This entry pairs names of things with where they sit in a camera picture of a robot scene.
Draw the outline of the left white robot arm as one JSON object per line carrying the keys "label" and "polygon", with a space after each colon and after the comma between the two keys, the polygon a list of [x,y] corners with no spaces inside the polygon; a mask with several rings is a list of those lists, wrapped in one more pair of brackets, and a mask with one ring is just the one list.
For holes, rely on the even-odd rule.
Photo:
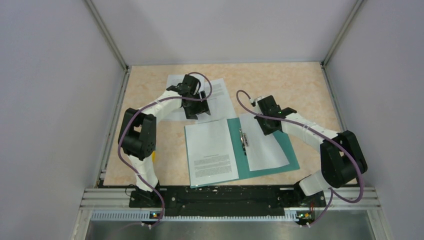
{"label": "left white robot arm", "polygon": [[153,153],[157,143],[157,124],[173,111],[182,109],[185,118],[198,119],[210,115],[207,102],[212,95],[202,89],[208,78],[199,72],[184,75],[182,82],[166,88],[164,93],[146,106],[128,108],[123,115],[118,137],[117,154],[136,177],[136,190],[149,207],[160,202],[159,180],[153,167]]}

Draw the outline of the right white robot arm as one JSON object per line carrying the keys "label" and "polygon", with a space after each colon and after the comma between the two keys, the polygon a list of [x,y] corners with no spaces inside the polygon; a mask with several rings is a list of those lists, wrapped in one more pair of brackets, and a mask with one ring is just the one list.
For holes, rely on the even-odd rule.
{"label": "right white robot arm", "polygon": [[293,200],[297,205],[307,206],[314,194],[327,189],[333,192],[354,179],[359,185],[359,194],[350,202],[357,203],[362,199],[365,190],[362,175],[368,165],[353,132],[326,129],[293,108],[281,108],[272,95],[258,97],[250,103],[264,135],[275,132],[293,135],[320,155],[320,169],[295,184],[298,189],[293,192]]}

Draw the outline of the metal folder clip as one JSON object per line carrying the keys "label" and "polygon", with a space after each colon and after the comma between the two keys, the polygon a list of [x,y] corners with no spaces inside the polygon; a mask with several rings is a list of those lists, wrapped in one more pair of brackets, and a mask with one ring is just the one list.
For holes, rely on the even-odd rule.
{"label": "metal folder clip", "polygon": [[243,130],[240,128],[239,129],[239,137],[240,137],[240,141],[241,141],[241,147],[243,150],[244,155],[247,155],[247,147],[249,146],[248,144],[248,140],[247,140],[247,135],[243,132]]}

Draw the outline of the green file folder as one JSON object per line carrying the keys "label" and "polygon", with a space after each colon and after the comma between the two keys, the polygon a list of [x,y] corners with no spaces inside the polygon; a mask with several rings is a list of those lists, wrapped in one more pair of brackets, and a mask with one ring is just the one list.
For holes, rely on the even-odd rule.
{"label": "green file folder", "polygon": [[264,135],[249,114],[184,128],[191,188],[300,169],[286,133]]}

